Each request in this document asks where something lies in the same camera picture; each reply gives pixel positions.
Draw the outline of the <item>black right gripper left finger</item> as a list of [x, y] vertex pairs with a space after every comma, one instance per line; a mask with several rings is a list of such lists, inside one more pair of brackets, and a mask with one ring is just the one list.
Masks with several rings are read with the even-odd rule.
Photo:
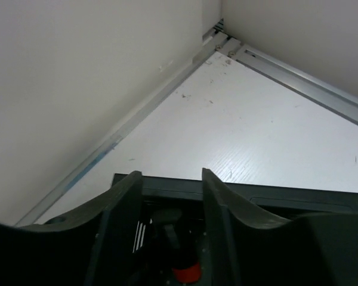
[[134, 171], [45, 224], [0, 223], [0, 285], [125, 285], [142, 189]]

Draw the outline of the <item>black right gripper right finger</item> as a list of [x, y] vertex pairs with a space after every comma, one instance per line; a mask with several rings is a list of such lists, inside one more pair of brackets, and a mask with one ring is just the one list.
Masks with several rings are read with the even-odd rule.
[[289, 220], [202, 171], [214, 285], [358, 285], [358, 214]]

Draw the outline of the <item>black highlighter orange cap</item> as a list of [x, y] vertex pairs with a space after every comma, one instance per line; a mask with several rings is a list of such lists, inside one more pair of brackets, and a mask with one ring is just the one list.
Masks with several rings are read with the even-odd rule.
[[188, 219], [180, 209], [161, 209], [152, 214], [156, 248], [162, 260], [182, 284], [200, 280], [202, 271]]

